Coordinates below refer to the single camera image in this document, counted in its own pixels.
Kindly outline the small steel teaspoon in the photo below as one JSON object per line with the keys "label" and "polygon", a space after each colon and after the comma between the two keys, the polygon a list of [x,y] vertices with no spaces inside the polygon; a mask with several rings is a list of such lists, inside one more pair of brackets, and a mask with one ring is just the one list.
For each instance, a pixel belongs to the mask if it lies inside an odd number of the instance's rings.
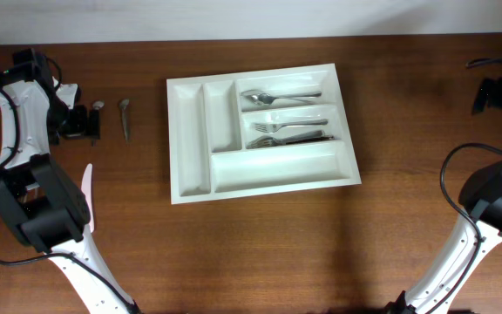
{"label": "small steel teaspoon", "polygon": [[129,123],[129,116],[128,116],[129,104],[130,104],[129,99],[122,99],[119,102],[119,110],[121,113],[122,127],[123,127],[123,132],[124,132],[124,137],[125,137],[126,142],[128,142],[130,139],[130,123]]}
{"label": "small steel teaspoon", "polygon": [[102,100],[97,100],[97,101],[95,101],[95,102],[92,104],[92,109],[93,109],[93,110],[98,111],[98,110],[102,109],[102,108],[104,107],[104,105],[105,105],[105,102],[104,102],[104,101],[102,101]]}

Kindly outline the steel tablespoon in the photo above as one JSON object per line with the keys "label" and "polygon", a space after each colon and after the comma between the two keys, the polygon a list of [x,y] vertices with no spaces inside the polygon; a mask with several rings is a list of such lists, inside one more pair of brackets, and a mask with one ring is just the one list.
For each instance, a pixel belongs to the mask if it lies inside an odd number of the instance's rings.
{"label": "steel tablespoon", "polygon": [[321,96],[322,94],[320,92],[311,94],[291,94],[288,96],[273,96],[268,93],[259,93],[251,94],[248,98],[258,106],[271,106],[279,99],[289,99],[298,102],[310,103],[311,99],[319,98]]}
{"label": "steel tablespoon", "polygon": [[280,94],[280,93],[268,93],[264,92],[262,90],[248,90],[241,92],[241,96],[243,97],[250,97],[250,96],[260,96],[260,95],[266,95],[269,97],[274,97],[274,98],[280,98],[280,99],[290,99],[290,98],[319,98],[322,96],[322,92],[320,91],[315,91],[315,92],[298,92],[298,93],[285,93],[285,94]]}

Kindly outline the black handled fork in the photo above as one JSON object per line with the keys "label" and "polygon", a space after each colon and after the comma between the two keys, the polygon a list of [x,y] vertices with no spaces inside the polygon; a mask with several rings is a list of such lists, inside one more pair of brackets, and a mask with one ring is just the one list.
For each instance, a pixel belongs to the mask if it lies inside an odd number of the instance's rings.
{"label": "black handled fork", "polygon": [[292,144],[301,144],[311,141],[333,140],[333,135],[327,135],[322,130],[300,133],[294,136],[285,138],[276,138],[272,136],[262,136],[248,143],[247,149],[257,149],[264,147],[278,147]]}

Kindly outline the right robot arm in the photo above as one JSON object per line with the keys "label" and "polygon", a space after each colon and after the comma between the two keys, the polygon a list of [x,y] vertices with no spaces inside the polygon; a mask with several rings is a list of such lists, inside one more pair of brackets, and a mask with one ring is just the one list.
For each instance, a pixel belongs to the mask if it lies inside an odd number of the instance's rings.
{"label": "right robot arm", "polygon": [[[502,78],[484,79],[473,112],[485,107],[502,110]],[[477,148],[497,154],[502,150],[477,144]],[[450,205],[458,219],[446,244],[425,275],[396,301],[386,313],[447,313],[454,297],[483,258],[502,243],[502,159],[473,173]]]}

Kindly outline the steel fork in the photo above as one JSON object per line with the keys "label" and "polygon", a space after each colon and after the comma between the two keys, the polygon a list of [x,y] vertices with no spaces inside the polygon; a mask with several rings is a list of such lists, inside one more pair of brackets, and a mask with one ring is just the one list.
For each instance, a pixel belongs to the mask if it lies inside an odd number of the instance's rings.
{"label": "steel fork", "polygon": [[326,126],[328,123],[328,119],[308,119],[285,123],[254,123],[252,128],[261,133],[276,133],[284,127]]}

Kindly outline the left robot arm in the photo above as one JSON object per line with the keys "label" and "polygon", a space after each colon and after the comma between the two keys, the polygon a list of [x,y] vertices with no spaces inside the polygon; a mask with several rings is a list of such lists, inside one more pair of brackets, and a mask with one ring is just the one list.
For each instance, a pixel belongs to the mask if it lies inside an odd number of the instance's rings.
{"label": "left robot arm", "polygon": [[12,235],[61,269],[91,313],[137,313],[93,240],[92,167],[76,184],[50,152],[61,139],[99,140],[102,103],[79,104],[58,64],[42,52],[13,54],[0,72],[0,217]]}

